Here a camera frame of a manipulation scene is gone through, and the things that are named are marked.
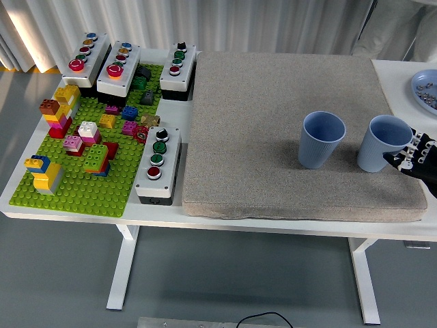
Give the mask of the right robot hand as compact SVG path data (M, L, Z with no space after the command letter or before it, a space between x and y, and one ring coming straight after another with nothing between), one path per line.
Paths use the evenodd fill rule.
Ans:
M411 130L412 141L396 154L384 153L383 158L401 173L422 180L436 197L436 140Z

